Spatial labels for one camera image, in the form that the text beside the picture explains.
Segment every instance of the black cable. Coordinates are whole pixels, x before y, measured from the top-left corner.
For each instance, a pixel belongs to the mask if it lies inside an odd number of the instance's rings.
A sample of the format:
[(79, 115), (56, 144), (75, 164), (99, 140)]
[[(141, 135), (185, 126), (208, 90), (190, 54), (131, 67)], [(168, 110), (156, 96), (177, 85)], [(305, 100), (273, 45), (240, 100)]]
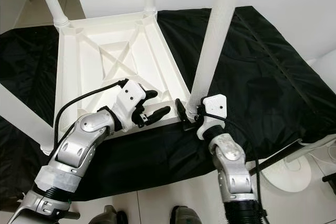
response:
[[(218, 120), (221, 120), (221, 121), (224, 121), (225, 123), (229, 123), (231, 124), (233, 127), (237, 128), (238, 130), (240, 130), (240, 132), (244, 135), (244, 137), (249, 141), (250, 145), (251, 145), (251, 149), (252, 149), (252, 152), (253, 152), (253, 155), (254, 155), (254, 159), (255, 159), (255, 163), (256, 163), (256, 175), (257, 175), (257, 195), (258, 195), (258, 202), (259, 202), (259, 205), (260, 205), (260, 208), (261, 210), (263, 211), (263, 206), (262, 206), (262, 202), (261, 202), (261, 190), (260, 190), (260, 169), (259, 169), (259, 159), (258, 159), (258, 155), (257, 155), (257, 152), (256, 152), (256, 148), (254, 146), (254, 143), (252, 141), (252, 139), (249, 137), (249, 135), (246, 133), (246, 131), (241, 128), (239, 125), (237, 125), (235, 122), (229, 120), (229, 119), (226, 119), (226, 118), (223, 118), (221, 116), (217, 116), (217, 115), (212, 115), (212, 114), (208, 114), (208, 113), (204, 113), (204, 116), (208, 116), (210, 118), (215, 118), (215, 119), (218, 119)], [(266, 224), (269, 224), (269, 221), (267, 219), (267, 216), (266, 215), (263, 215), (263, 218), (266, 222)]]
[[(58, 147), (58, 143), (61, 142), (61, 141), (58, 142), (58, 125), (59, 125), (59, 120), (60, 120), (60, 118), (61, 118), (61, 115), (62, 115), (62, 113), (64, 112), (64, 110), (65, 110), (67, 107), (73, 105), (74, 103), (76, 103), (76, 102), (78, 102), (78, 101), (80, 101), (80, 100), (82, 100), (82, 99), (84, 99), (84, 98), (86, 98), (86, 97), (89, 97), (90, 95), (99, 93), (99, 92), (104, 91), (104, 90), (106, 90), (106, 89), (113, 88), (113, 87), (115, 87), (115, 86), (117, 86), (117, 85), (123, 86), (123, 85), (125, 85), (125, 83), (126, 83), (127, 81), (128, 81), (128, 79), (125, 79), (125, 80), (122, 80), (122, 81), (115, 82), (115, 83), (113, 83), (113, 84), (111, 84), (111, 85), (108, 85), (108, 86), (106, 86), (106, 87), (103, 87), (103, 88), (100, 88), (100, 89), (93, 90), (93, 91), (91, 91), (91, 92), (89, 92), (89, 93), (86, 93), (86, 94), (83, 94), (83, 95), (81, 95), (80, 97), (77, 97), (77, 98), (73, 99), (72, 101), (68, 102), (67, 104), (65, 104), (65, 105), (58, 111), (57, 116), (56, 116), (56, 119), (55, 119), (55, 127), (54, 127), (54, 150), (53, 150), (53, 152), (57, 149), (57, 147)], [(67, 130), (68, 134), (69, 134), (69, 132), (71, 131), (72, 127), (73, 127), (73, 126), (71, 126), (71, 127)]]
[(60, 143), (67, 137), (67, 135), (69, 135), (70, 131), (75, 127), (75, 123), (76, 122), (74, 122), (72, 125), (70, 125), (69, 129), (64, 133), (63, 137), (59, 141)]

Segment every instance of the white plastic frame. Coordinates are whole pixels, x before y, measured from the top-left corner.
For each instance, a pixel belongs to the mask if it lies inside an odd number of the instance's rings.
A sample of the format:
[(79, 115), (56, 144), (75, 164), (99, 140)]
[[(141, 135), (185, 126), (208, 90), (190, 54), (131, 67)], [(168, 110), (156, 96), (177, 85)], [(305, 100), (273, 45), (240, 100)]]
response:
[[(69, 21), (64, 15), (57, 0), (46, 0), (46, 2), (53, 16), (54, 25), (60, 32), (55, 112), (58, 112), (62, 105), (76, 96), (107, 85), (111, 81), (122, 77), (132, 78), (135, 81), (141, 82), (148, 89), (158, 90), (159, 97), (157, 100), (152, 104), (147, 104), (149, 111), (158, 109), (158, 107), (164, 105), (170, 105), (174, 108), (173, 101), (176, 98), (180, 98), (184, 103), (188, 101), (189, 92), (160, 28), (157, 25), (155, 19), (157, 12), (154, 0), (145, 0), (144, 11), (141, 13), (73, 21)], [(220, 50), (218, 49), (221, 49), (223, 46), (234, 6), (235, 0), (216, 0), (213, 6), (192, 90), (192, 101), (189, 102), (187, 106), (187, 112), (191, 117), (198, 102), (209, 90), (209, 85), (213, 78), (213, 71), (216, 68), (220, 55)], [(105, 25), (111, 25), (111, 23), (115, 24), (113, 25), (113, 29), (118, 26), (133, 27), (137, 30), (137, 34), (127, 39), (123, 39), (121, 36), (119, 40), (115, 42), (105, 41), (105, 43), (103, 43), (102, 40), (95, 40), (95, 32), (102, 29)], [(125, 56), (124, 54), (127, 54), (126, 51), (129, 50), (132, 45), (134, 46), (134, 43), (138, 43), (139, 41), (142, 41), (139, 43), (141, 46), (138, 46), (139, 50), (135, 51), (137, 52), (137, 57), (144, 58), (143, 63), (139, 62), (137, 67), (141, 66), (143, 69), (139, 72), (133, 71), (133, 73), (136, 73), (134, 75), (127, 75), (125, 72), (132, 72), (132, 63), (125, 63), (125, 59), (122, 57)], [(149, 48), (150, 50), (147, 50), (147, 52), (149, 52), (150, 56), (145, 57), (141, 48)], [(114, 57), (113, 54), (116, 54), (118, 49), (120, 51), (118, 53), (120, 54)], [(100, 58), (100, 61), (95, 60), (94, 55)], [(112, 62), (112, 68), (116, 65), (118, 66), (118, 70), (116, 70), (114, 74), (110, 74), (111, 71), (107, 73), (110, 63), (107, 62), (106, 59)], [(88, 69), (91, 69), (94, 73), (88, 73)], [(160, 81), (162, 82), (161, 86), (153, 85), (153, 82), (157, 83)], [(5, 88), (1, 88), (0, 90), (1, 98), (5, 94), (4, 89)], [(107, 95), (108, 97), (113, 97), (113, 92), (115, 91), (111, 91), (110, 93), (103, 92), (102, 94), (95, 95), (90, 99), (70, 107), (61, 119), (61, 131), (64, 131), (69, 123), (75, 120), (77, 116), (94, 111), (97, 107), (104, 104), (104, 97)], [(12, 105), (18, 103), (20, 103), (20, 101), (17, 98), (13, 98)], [(0, 115), (8, 119), (8, 115), (3, 112), (4, 108), (2, 106), (0, 103)], [(37, 119), (38, 116), (28, 107), (24, 108), (24, 114), (27, 115), (27, 120), (39, 124), (41, 132), (50, 132), (50, 126), (41, 123), (40, 120)], [(173, 109), (169, 115), (160, 121), (161, 124), (157, 123), (152, 127), (176, 121), (178, 121), (178, 118), (175, 109)], [(39, 143), (45, 153), (50, 152), (52, 138), (49, 133), (45, 135), (36, 134), (36, 132), (25, 127), (23, 125), (24, 122), (21, 120), (13, 119), (11, 123)]]

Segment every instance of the black fabric cover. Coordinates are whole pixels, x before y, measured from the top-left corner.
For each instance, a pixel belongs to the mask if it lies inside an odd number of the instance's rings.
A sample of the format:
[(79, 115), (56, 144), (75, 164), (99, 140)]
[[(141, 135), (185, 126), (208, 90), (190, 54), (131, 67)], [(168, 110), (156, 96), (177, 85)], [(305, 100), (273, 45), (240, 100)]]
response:
[[(209, 9), (158, 13), (157, 22), (189, 89), (209, 14)], [(15, 29), (1, 35), (0, 46), (1, 83), (50, 124), (56, 39), (53, 27)], [(253, 137), (259, 158), (299, 137), (314, 142), (336, 133), (336, 95), (253, 7), (235, 10), (209, 92), (218, 93), (227, 96), (228, 118)], [(37, 144), (5, 120), (0, 127), (0, 201), (4, 201), (30, 189), (46, 158)], [(103, 142), (74, 200), (150, 188), (212, 171), (207, 143), (197, 139), (195, 130), (181, 129), (176, 123)], [(225, 130), (251, 160), (250, 145), (241, 133), (230, 125)]]

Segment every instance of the silver robot arm segment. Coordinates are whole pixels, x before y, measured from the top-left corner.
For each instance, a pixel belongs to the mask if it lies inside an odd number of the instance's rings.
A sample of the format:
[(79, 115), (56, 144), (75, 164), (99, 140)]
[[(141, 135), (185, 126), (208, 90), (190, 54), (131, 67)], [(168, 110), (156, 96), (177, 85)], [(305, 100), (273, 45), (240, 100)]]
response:
[(201, 140), (208, 140), (213, 162), (218, 170), (218, 182), (228, 223), (263, 223), (266, 214), (253, 193), (251, 176), (245, 166), (246, 155), (230, 134), (224, 132), (226, 97), (203, 98), (198, 107), (197, 130)]
[(32, 189), (8, 224), (53, 224), (63, 218), (99, 144), (116, 131), (150, 125), (170, 112), (167, 106), (148, 117), (144, 114), (143, 103), (157, 94), (128, 80), (112, 110), (105, 106), (97, 113), (81, 116), (48, 165), (40, 169)]

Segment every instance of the white floor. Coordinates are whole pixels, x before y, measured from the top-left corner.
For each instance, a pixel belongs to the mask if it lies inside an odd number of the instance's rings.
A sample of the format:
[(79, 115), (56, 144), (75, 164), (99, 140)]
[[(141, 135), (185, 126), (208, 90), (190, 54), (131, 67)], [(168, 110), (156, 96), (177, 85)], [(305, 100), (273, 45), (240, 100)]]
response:
[[(327, 160), (323, 153), (318, 155)], [(322, 182), (324, 174), (319, 168), (320, 164), (310, 155), (307, 159), (312, 169), (312, 180), (302, 192), (286, 193), (261, 177), (262, 200), (271, 224), (336, 224), (336, 195), (329, 184)], [(329, 169), (326, 174), (336, 172), (336, 165), (325, 165), (324, 170)], [(88, 202), (73, 202), (71, 210), (80, 212), (81, 218), (78, 221), (64, 219), (60, 223), (88, 223), (103, 212), (105, 205), (124, 210), (130, 224), (168, 224), (170, 211), (176, 205), (193, 208), (205, 224), (226, 223), (216, 172), (147, 190)], [(10, 216), (9, 213), (0, 212), (0, 224), (6, 223)]]
[[(69, 20), (85, 18), (79, 0), (59, 0)], [(17, 28), (52, 25), (52, 16), (45, 0), (29, 0), (16, 24)]]
[[(79, 0), (59, 1), (69, 19), (85, 18)], [(30, 0), (17, 27), (52, 24), (45, 1)], [(326, 148), (312, 153), (318, 159), (332, 163)], [(307, 159), (312, 169), (312, 180), (309, 187), (300, 193), (281, 191), (261, 177), (262, 199), (271, 224), (336, 224), (336, 195), (329, 184), (321, 180), (324, 175), (336, 172), (336, 164), (316, 161), (310, 155), (307, 155)], [(114, 205), (117, 210), (126, 211), (130, 224), (168, 224), (170, 211), (175, 205), (193, 208), (204, 224), (226, 223), (216, 172), (147, 190), (88, 202), (73, 202), (71, 209), (79, 211), (81, 218), (78, 221), (61, 220), (60, 223), (88, 223), (103, 212), (105, 205)], [(0, 212), (0, 224), (6, 223), (10, 216), (10, 213)]]

